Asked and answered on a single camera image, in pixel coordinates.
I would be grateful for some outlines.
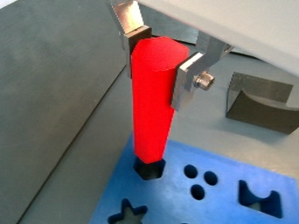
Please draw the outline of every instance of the gray wall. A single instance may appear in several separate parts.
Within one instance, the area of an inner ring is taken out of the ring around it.
[[[0,10],[0,223],[15,223],[124,66],[104,1]]]

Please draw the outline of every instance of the star-shaped hole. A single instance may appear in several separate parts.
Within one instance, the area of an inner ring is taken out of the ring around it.
[[[146,207],[140,206],[133,208],[128,199],[122,199],[121,213],[108,217],[108,224],[141,224],[141,219],[145,215]]]

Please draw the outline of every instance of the cutout hole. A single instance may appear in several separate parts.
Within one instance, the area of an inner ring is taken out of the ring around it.
[[[145,164],[137,158],[134,160],[134,171],[142,180],[158,179],[164,174],[164,160]]]
[[[197,169],[190,164],[184,166],[182,172],[189,179],[194,179],[197,177]]]
[[[133,208],[128,199],[122,199],[120,208],[121,212],[108,217],[106,219],[108,224],[120,224],[120,223],[140,224],[141,219],[146,212],[146,207],[140,206]]]
[[[205,171],[202,177],[208,185],[214,186],[218,183],[218,178],[212,171]]]
[[[248,189],[248,184],[244,180],[238,181],[237,201],[244,207],[274,216],[277,219],[282,218],[282,208],[280,195],[276,191],[270,191],[268,197],[258,198]]]
[[[190,187],[190,196],[196,200],[202,200],[202,198],[204,198],[204,190],[202,190],[202,187],[200,185],[193,185]]]

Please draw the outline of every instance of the red cylindrical object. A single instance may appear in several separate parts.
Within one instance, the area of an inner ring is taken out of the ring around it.
[[[173,119],[170,100],[177,65],[188,48],[166,37],[137,42],[132,53],[134,154],[145,164],[162,159]]]

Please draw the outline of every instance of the blue tray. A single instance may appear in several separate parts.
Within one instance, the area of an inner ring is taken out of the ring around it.
[[[133,223],[128,210],[142,224],[299,223],[293,178],[174,141],[142,169],[130,137],[89,224]]]

